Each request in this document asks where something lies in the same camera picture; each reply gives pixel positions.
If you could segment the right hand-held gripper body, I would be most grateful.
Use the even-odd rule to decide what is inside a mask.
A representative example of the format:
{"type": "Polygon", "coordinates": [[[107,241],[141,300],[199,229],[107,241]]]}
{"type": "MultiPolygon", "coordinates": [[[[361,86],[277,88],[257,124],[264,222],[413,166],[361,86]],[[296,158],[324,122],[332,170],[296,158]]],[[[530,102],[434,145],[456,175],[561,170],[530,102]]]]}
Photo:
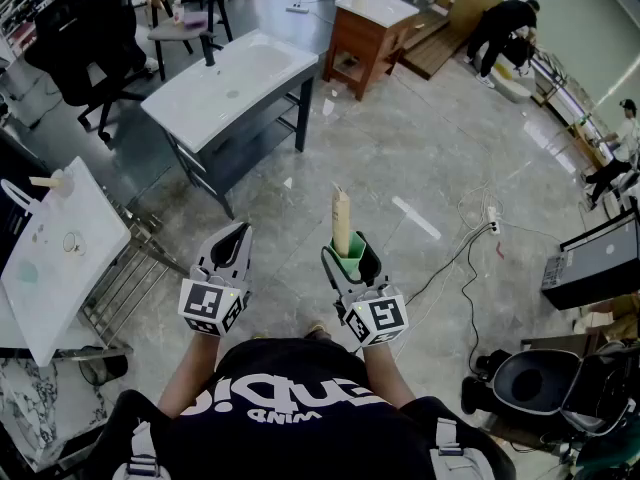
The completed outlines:
{"type": "Polygon", "coordinates": [[[393,341],[409,327],[404,296],[388,283],[346,293],[336,308],[361,348],[393,341]]]}

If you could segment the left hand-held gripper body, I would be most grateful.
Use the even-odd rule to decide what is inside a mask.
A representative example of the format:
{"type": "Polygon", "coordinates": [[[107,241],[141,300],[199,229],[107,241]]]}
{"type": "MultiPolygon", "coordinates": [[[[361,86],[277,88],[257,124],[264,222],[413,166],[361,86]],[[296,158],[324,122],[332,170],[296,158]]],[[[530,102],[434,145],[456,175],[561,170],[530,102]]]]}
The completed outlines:
{"type": "Polygon", "coordinates": [[[209,273],[193,266],[182,280],[178,314],[193,331],[223,337],[246,309],[249,295],[245,271],[209,273]]]}

